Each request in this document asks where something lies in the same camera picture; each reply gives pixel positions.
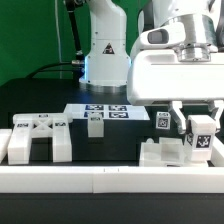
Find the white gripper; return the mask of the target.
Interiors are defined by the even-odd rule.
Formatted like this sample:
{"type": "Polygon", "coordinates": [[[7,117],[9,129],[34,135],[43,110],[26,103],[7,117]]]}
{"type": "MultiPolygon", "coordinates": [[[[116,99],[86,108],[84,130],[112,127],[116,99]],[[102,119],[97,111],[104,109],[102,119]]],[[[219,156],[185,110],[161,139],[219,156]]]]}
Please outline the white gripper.
{"type": "Polygon", "coordinates": [[[182,102],[210,101],[208,109],[219,132],[224,112],[224,53],[212,53],[210,62],[179,62],[173,50],[141,51],[128,73],[127,99],[139,106],[170,102],[168,112],[179,134],[186,133],[182,102]]]}

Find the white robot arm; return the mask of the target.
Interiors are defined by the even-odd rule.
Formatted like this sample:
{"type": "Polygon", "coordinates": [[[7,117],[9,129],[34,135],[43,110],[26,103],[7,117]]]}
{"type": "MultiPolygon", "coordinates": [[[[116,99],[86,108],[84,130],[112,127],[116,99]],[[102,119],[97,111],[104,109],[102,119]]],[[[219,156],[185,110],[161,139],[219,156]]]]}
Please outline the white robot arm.
{"type": "Polygon", "coordinates": [[[180,133],[193,127],[184,105],[206,104],[206,124],[224,112],[224,0],[149,0],[139,35],[125,49],[126,15],[112,0],[86,0],[91,50],[81,83],[95,91],[127,89],[133,105],[166,104],[180,133]]]}

